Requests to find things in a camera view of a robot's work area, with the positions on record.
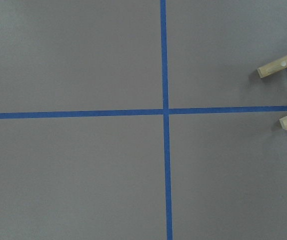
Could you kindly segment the horizontal blue tape line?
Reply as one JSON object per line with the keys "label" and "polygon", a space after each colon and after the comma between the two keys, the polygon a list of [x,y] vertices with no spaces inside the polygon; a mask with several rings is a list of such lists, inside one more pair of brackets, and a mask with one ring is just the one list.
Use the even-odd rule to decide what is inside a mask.
{"label": "horizontal blue tape line", "polygon": [[116,117],[116,116],[155,116],[189,115],[221,113],[256,113],[287,112],[287,105],[280,106],[235,106],[235,107],[197,107],[165,109],[118,109],[85,111],[40,111],[40,112],[3,112],[2,119],[43,119],[43,118],[81,118],[81,117]]}

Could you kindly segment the vertical blue tape line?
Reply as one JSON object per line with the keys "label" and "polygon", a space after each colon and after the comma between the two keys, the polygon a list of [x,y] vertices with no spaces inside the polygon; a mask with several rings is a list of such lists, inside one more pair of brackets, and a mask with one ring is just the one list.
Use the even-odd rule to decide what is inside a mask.
{"label": "vertical blue tape line", "polygon": [[160,36],[161,36],[166,238],[168,240],[172,240],[173,239],[173,216],[172,216],[170,108],[169,108],[167,1],[166,0],[160,1]]}

